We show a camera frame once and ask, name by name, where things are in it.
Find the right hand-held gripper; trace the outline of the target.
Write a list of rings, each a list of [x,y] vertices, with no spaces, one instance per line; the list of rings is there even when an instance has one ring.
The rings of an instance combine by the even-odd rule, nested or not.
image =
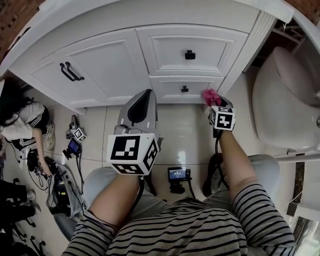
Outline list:
[[[219,97],[220,105],[217,103],[210,107],[209,122],[217,131],[233,131],[236,123],[235,108],[233,104],[223,96]]]

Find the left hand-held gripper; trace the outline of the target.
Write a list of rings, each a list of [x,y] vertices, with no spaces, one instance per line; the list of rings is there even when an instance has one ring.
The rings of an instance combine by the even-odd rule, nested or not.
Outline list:
[[[117,173],[149,175],[160,152],[157,121],[157,99],[152,89],[141,91],[122,106],[106,151],[106,162]]]

